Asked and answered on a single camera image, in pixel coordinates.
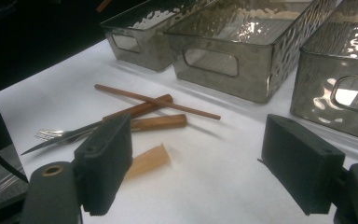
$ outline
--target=textured plastic container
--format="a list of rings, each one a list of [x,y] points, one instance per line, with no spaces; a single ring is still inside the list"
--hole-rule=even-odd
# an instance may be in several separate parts
[[[162,31],[213,0],[149,0],[101,23],[116,58],[162,71],[171,63]]]
[[[358,137],[358,0],[344,0],[301,47],[291,112]]]
[[[218,0],[164,33],[178,78],[266,103],[336,0]]]

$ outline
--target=black object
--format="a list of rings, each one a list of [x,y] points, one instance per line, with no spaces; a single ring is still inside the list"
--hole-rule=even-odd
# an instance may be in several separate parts
[[[81,223],[80,205],[92,216],[107,213],[132,164],[130,115],[104,122],[75,151],[33,172],[22,224]]]
[[[18,171],[16,168],[14,168],[12,165],[10,165],[5,159],[3,159],[0,156],[0,165],[5,168],[7,171],[11,172],[13,175],[18,177],[20,180],[24,181],[25,183],[28,183],[27,176],[25,176],[22,172]]]
[[[0,12],[0,91],[104,40],[100,22],[145,0],[111,1],[102,13],[103,0],[16,1],[13,13]],[[0,149],[11,144],[0,114]]]
[[[337,207],[336,224],[358,224],[358,164],[342,168],[345,154],[297,122],[268,115],[262,162],[306,215]]]
[[[0,203],[0,223],[19,223],[24,201],[25,193],[22,193]]]
[[[44,148],[44,147],[48,147],[48,146],[51,146],[51,145],[55,145],[55,144],[58,144],[66,139],[70,139],[70,138],[73,138],[73,137],[76,137],[76,136],[80,136],[86,132],[89,132],[90,130],[92,129],[95,129],[97,128],[98,126],[100,126],[102,124],[101,121],[97,121],[97,122],[94,122],[94,123],[91,123],[87,126],[84,126],[84,127],[81,127],[81,128],[78,128],[76,130],[73,130],[72,132],[70,133],[66,133],[66,134],[63,134],[61,136],[57,136],[57,137],[54,137],[54,138],[51,138],[49,139],[48,141],[46,142],[43,142],[41,144],[38,144],[34,147],[31,147],[30,149],[24,151],[21,153],[21,155],[25,155],[25,154],[28,154],[30,152],[33,152],[33,151],[36,151],[38,149],[41,149],[41,148]]]

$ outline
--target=wooden stick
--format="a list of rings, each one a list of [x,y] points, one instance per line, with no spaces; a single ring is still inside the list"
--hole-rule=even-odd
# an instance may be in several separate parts
[[[157,98],[160,101],[166,101],[166,102],[172,102],[173,98],[169,94],[165,94],[163,96],[160,96]],[[106,117],[103,117],[103,122],[111,119],[114,116],[122,115],[122,114],[131,114],[131,118],[137,118],[139,116],[142,116],[144,114],[150,113],[152,111],[156,111],[158,109],[162,108],[160,105],[154,105],[150,103],[143,103],[140,105],[135,105],[133,107],[127,108],[125,110],[118,111],[114,114],[108,115]]]
[[[150,119],[132,119],[131,131],[150,131],[171,128],[182,128],[187,125],[185,114],[160,116]]]
[[[200,110],[189,108],[189,107],[182,106],[182,105],[176,105],[176,104],[160,101],[160,100],[157,100],[157,99],[153,99],[153,98],[143,96],[143,95],[140,95],[140,94],[136,94],[136,93],[133,93],[133,92],[129,92],[129,91],[121,91],[121,90],[111,88],[111,87],[107,87],[107,86],[103,86],[103,85],[100,85],[100,84],[96,84],[95,89],[100,90],[100,91],[107,91],[107,92],[110,92],[110,93],[119,94],[119,95],[123,95],[123,96],[128,96],[130,98],[143,100],[143,101],[146,101],[146,102],[149,102],[149,103],[153,103],[155,105],[167,106],[167,107],[170,107],[170,108],[182,110],[182,111],[185,111],[185,112],[188,112],[188,113],[200,115],[200,116],[207,117],[207,118],[210,118],[210,119],[220,119],[220,116],[215,115],[215,114],[207,113],[207,112],[204,112],[204,111],[200,111]]]
[[[111,0],[103,0],[101,4],[97,7],[97,12],[101,13],[107,7],[107,5],[109,5],[110,2]]]

